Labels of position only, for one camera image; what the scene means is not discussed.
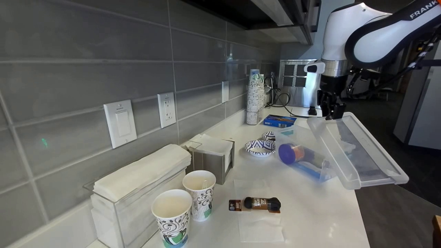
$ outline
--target outlet cover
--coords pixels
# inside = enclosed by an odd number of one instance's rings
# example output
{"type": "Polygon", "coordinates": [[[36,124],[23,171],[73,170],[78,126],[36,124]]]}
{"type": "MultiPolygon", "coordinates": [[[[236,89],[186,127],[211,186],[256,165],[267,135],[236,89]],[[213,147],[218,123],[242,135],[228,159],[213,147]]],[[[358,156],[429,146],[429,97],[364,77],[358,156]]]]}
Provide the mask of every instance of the outlet cover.
{"type": "Polygon", "coordinates": [[[104,104],[104,112],[112,148],[115,149],[137,138],[130,100],[104,104]]]}
{"type": "Polygon", "coordinates": [[[222,82],[222,103],[228,101],[230,99],[230,82],[223,81],[222,82]]]}
{"type": "Polygon", "coordinates": [[[161,128],[176,123],[175,95],[173,92],[158,94],[161,128]]]}

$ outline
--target paper cup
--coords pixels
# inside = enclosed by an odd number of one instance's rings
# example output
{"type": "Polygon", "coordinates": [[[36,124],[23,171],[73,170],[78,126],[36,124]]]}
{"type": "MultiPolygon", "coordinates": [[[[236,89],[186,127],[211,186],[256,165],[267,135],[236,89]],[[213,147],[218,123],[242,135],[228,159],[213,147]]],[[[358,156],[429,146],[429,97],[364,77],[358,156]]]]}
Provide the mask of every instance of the paper cup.
{"type": "Polygon", "coordinates": [[[187,242],[192,201],[181,189],[166,191],[153,201],[152,213],[166,248],[180,248],[187,242]]]}
{"type": "Polygon", "coordinates": [[[202,222],[211,215],[213,201],[213,189],[216,183],[216,176],[206,170],[195,170],[188,173],[182,180],[182,184],[193,198],[191,205],[191,216],[193,220],[202,222]]]}

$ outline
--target blue lid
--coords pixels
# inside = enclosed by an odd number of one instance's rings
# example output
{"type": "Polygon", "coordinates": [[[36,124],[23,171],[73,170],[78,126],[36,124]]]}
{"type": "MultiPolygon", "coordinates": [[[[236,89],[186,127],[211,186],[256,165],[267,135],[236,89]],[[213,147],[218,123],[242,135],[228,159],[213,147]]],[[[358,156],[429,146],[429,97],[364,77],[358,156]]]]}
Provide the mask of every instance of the blue lid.
{"type": "Polygon", "coordinates": [[[286,165],[295,163],[295,152],[292,147],[291,144],[283,144],[279,147],[279,157],[286,165]]]}

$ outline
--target dark floor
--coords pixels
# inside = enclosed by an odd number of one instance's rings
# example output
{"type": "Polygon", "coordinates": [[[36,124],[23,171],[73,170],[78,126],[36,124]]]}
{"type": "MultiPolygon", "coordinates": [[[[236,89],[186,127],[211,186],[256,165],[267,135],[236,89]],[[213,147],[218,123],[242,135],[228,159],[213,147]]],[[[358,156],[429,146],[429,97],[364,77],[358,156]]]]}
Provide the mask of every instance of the dark floor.
{"type": "Polygon", "coordinates": [[[432,247],[431,218],[441,215],[441,151],[404,145],[393,135],[402,100],[402,94],[389,94],[389,101],[344,100],[346,111],[357,116],[410,178],[400,186],[355,191],[373,248],[432,247]]]}

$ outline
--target clear plastic lid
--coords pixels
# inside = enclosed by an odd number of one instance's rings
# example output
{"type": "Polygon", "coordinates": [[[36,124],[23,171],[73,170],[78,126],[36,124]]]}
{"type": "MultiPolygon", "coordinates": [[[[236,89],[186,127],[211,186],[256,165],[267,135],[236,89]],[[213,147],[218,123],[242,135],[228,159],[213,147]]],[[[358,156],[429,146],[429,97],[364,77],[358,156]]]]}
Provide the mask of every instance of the clear plastic lid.
{"type": "Polygon", "coordinates": [[[409,177],[353,113],[342,119],[309,118],[322,153],[346,189],[405,184],[409,177]]]}

